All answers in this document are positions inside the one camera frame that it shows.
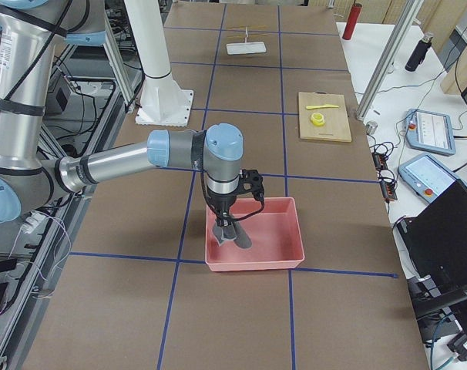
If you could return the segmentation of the grey and pink cloth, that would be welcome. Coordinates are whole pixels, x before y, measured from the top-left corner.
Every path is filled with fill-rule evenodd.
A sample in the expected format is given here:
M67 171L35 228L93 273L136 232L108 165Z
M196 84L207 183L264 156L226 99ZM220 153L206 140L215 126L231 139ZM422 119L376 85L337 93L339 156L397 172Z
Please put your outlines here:
M243 229L240 222L233 222L227 226L213 225L213 235L221 246L228 241L233 241L239 248L248 249L252 247L252 241Z

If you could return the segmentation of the black water bottle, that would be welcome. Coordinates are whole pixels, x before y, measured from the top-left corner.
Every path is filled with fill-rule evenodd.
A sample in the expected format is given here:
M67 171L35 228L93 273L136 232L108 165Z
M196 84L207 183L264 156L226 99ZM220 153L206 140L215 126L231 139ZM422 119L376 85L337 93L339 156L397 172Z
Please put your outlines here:
M405 64L405 70L408 72L414 72L420 64L425 60L428 50L432 46L432 40L434 34L432 32L426 32L423 37L418 41L412 54Z

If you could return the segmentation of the pink plastic bin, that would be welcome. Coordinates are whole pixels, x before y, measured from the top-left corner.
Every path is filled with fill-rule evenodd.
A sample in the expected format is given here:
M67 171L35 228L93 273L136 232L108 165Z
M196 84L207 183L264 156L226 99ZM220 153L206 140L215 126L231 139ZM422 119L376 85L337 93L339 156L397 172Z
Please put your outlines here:
M213 235L216 218L206 210L205 261L214 272L289 269L305 259L295 199L267 197L264 210L240 222L251 247L232 240L219 244Z

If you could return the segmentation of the lemon slice toy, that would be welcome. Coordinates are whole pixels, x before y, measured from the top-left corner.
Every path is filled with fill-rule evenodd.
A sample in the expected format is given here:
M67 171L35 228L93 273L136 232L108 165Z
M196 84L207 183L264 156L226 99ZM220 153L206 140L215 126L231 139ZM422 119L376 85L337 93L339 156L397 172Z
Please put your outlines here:
M325 118L322 113L315 112L312 113L310 116L310 121L314 126L324 126L325 125Z

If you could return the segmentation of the bamboo cutting board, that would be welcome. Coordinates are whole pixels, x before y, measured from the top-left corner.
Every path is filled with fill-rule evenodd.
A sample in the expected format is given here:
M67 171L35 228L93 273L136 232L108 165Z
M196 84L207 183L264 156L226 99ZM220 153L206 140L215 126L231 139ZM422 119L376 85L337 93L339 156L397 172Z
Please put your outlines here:
M298 114L301 139L352 141L343 95L299 92Z

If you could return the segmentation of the yellow plastic knife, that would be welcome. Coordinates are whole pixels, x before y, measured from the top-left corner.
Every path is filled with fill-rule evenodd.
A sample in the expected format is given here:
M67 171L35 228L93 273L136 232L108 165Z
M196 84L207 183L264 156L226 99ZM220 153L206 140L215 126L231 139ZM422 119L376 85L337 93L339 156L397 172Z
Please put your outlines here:
M321 105L307 105L305 106L305 109L307 110L312 110L312 109L338 109L340 108L339 105L335 104L321 104Z

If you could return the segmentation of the white rectangular tray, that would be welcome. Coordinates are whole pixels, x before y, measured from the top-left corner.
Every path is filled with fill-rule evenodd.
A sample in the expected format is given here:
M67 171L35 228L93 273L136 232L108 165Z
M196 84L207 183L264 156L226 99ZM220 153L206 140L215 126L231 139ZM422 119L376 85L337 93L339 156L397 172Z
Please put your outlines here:
M226 44L229 56L264 54L267 48L264 42L235 42Z

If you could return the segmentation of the wooden chopstick at tray edge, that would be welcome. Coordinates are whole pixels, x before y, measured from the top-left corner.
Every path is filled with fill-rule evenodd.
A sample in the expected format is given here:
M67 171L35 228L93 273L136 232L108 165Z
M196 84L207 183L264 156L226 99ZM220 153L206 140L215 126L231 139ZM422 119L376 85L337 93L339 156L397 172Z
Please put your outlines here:
M241 29L265 29L267 25L237 25L226 27L227 30L241 30Z

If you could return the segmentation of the blue teach pendant near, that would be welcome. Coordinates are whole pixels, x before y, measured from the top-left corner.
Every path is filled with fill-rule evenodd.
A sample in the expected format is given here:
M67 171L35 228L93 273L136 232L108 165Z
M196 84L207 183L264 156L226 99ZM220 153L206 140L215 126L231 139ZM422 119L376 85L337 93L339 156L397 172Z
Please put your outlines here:
M401 164L398 172L404 182L431 204L459 177L431 154L421 154Z

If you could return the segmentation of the blue teach pendant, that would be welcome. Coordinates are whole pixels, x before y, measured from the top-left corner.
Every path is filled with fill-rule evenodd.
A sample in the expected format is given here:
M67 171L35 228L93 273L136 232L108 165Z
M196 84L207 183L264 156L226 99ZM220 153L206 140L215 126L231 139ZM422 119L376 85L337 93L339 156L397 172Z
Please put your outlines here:
M445 156L456 153L450 117L421 109L410 109L405 116L405 137L408 145Z
M398 172L404 182L431 204L459 177L431 154L421 154L401 164Z

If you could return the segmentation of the black monitor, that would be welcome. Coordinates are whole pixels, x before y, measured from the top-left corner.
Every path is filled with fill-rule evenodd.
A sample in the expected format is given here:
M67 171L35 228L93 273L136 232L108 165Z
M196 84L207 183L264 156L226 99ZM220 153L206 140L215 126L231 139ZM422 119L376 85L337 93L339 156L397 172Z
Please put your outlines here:
M397 228L421 277L430 276L443 291L467 284L467 186L461 180Z

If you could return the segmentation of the blue teach pendant far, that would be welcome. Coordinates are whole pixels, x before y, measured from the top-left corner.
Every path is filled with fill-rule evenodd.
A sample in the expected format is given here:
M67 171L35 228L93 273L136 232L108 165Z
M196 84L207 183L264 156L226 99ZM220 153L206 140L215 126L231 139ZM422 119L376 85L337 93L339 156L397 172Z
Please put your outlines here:
M421 109L410 109L405 116L405 137L408 145L445 156L456 153L450 117Z

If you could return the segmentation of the red cylinder bottle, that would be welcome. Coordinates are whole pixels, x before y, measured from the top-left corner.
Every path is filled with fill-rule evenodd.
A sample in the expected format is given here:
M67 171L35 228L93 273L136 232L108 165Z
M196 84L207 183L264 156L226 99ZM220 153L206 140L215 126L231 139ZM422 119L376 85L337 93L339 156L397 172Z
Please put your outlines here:
M351 10L349 12L349 15L348 15L348 19L346 21L346 26L344 28L344 32L343 32L343 35L342 35L342 38L344 40L350 40L352 35L353 35L353 32L354 32L354 29L355 29L355 26L358 22L358 17L361 13L361 10L362 10L362 4L361 3L357 3L355 2L352 7L351 7Z

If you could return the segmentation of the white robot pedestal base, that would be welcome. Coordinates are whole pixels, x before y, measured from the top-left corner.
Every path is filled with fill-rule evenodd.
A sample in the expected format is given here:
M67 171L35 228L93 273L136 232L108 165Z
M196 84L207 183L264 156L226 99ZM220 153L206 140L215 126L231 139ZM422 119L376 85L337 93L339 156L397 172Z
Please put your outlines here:
M125 6L145 75L136 122L186 126L194 92L173 78L158 2L125 0Z

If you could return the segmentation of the aluminium frame post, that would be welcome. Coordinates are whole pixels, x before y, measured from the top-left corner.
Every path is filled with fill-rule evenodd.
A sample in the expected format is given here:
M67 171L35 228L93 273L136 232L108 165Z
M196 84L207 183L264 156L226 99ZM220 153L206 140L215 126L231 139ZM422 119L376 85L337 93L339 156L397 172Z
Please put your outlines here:
M355 113L357 120L363 121L371 108L371 104L377 96L378 90L388 73L388 68L394 61L395 55L400 49L423 2L423 0L408 0L405 3L358 105Z

